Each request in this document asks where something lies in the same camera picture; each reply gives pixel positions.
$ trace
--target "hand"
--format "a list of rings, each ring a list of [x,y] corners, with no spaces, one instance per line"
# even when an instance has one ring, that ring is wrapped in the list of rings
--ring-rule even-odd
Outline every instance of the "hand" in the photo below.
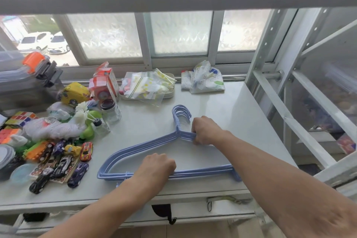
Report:
[[[148,155],[142,161],[131,180],[136,188],[145,193],[146,201],[155,197],[166,184],[168,177],[175,171],[175,160],[167,158],[166,154]]]
[[[194,118],[191,131],[197,134],[194,139],[194,144],[203,145],[215,145],[218,138],[221,137],[224,132],[217,123],[206,116]]]

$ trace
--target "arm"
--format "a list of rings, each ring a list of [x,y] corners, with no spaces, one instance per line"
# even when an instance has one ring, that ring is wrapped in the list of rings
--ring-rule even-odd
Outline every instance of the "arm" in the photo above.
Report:
[[[252,196],[287,237],[355,237],[357,204],[292,165],[194,118],[195,142],[214,145],[231,162]]]
[[[146,156],[133,177],[41,237],[111,236],[129,216],[161,191],[175,168],[175,161],[165,154]]]

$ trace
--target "forearm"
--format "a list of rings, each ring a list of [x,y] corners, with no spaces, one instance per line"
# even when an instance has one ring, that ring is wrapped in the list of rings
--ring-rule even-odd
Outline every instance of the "forearm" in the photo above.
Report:
[[[225,131],[214,145],[289,237],[303,237],[304,231],[315,231],[321,237],[348,237],[356,230],[357,205],[331,187],[230,132]]]
[[[114,191],[41,237],[109,237],[129,216],[148,201],[145,197],[145,186],[134,183],[131,179],[125,180]]]

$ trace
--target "rubik's cube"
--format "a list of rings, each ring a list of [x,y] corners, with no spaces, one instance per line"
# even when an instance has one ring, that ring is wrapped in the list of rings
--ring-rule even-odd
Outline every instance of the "rubik's cube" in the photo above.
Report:
[[[8,119],[5,124],[13,128],[22,128],[27,122],[33,119],[37,119],[36,114],[34,114],[33,112],[19,111],[10,119]]]
[[[7,144],[12,135],[20,135],[21,129],[2,129],[0,130],[0,144]]]

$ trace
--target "stack of hangers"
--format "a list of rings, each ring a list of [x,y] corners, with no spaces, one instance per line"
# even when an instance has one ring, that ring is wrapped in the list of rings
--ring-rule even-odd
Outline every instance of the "stack of hangers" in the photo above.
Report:
[[[110,169],[121,159],[134,155],[169,142],[176,140],[177,138],[182,138],[184,140],[193,141],[196,137],[195,133],[185,132],[181,130],[180,121],[178,116],[185,116],[188,121],[192,117],[189,110],[183,105],[177,105],[172,109],[173,120],[176,124],[176,131],[172,132],[166,136],[159,137],[155,140],[147,141],[135,146],[128,147],[126,149],[120,150],[114,154],[112,154],[107,160],[105,160],[104,164],[100,167],[98,171],[97,178],[104,179],[105,181],[124,181],[127,178],[133,176],[133,173],[109,173]],[[232,173],[234,179],[238,182],[241,182],[242,179],[239,177],[238,173],[234,170],[231,164],[217,166],[217,167],[209,167],[209,168],[199,168],[199,169],[189,169],[183,171],[175,171],[169,179],[175,178],[192,178],[192,177],[201,177],[201,176],[210,176],[222,173]]]

